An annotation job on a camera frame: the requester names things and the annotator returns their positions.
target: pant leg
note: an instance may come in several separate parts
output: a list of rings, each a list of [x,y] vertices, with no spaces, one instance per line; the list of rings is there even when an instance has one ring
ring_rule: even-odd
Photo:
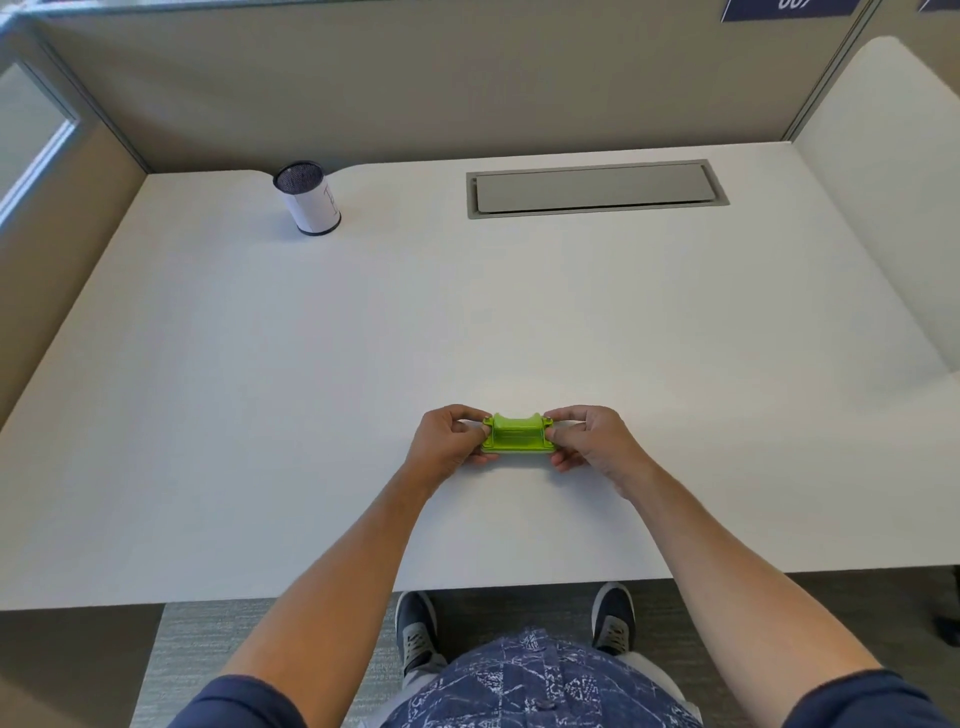
[[[377,708],[372,716],[362,719],[359,728],[380,728],[393,711],[436,680],[437,676],[444,671],[444,667],[446,667],[444,656],[434,654],[426,665],[410,670],[403,678],[400,691]]]
[[[616,658],[626,665],[632,667],[640,674],[646,675],[654,684],[657,685],[661,690],[666,692],[670,697],[676,700],[678,703],[683,705],[687,710],[689,710],[697,720],[700,721],[701,725],[704,722],[703,717],[700,715],[700,709],[695,706],[693,703],[689,702],[684,698],[683,692],[680,690],[680,686],[673,681],[666,672],[660,669],[658,666],[654,665],[652,662],[647,660],[639,652],[626,652]]]

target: shirt sleeve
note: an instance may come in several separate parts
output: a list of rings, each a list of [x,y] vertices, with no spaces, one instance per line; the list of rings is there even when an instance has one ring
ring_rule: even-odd
[[[306,728],[306,723],[273,686],[246,675],[221,675],[187,703],[170,728]]]
[[[923,692],[887,669],[832,680],[801,698],[783,728],[952,728]]]

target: sneaker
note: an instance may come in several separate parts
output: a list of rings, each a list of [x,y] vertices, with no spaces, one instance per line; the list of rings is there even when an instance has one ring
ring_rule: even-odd
[[[634,601],[627,588],[608,581],[597,592],[590,615],[593,628],[593,648],[617,657],[632,652],[636,640]]]
[[[404,592],[396,601],[396,647],[403,676],[440,654],[437,649],[437,613],[426,592]]]

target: blue printed shirt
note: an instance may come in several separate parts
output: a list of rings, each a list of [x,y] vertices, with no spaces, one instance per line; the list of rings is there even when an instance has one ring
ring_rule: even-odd
[[[700,728],[645,675],[614,658],[531,630],[452,662],[397,707],[384,728]],[[922,692],[889,670],[827,683],[804,697],[783,728],[950,728]],[[305,728],[273,687],[240,675],[209,683],[170,728]]]

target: hand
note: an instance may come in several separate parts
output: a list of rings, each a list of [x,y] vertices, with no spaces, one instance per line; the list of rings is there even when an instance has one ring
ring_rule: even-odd
[[[620,416],[609,407],[579,404],[552,409],[543,416],[557,422],[581,421],[576,425],[546,429],[546,439],[560,448],[550,457],[553,467],[560,473],[590,463],[612,480],[617,492],[626,497],[624,489],[628,481],[638,473],[656,467]]]
[[[489,416],[489,412],[464,404],[450,404],[427,412],[414,433],[404,467],[419,477],[426,477],[436,490],[465,462],[483,465],[495,460],[495,454],[480,451],[490,428],[460,422],[480,422]]]

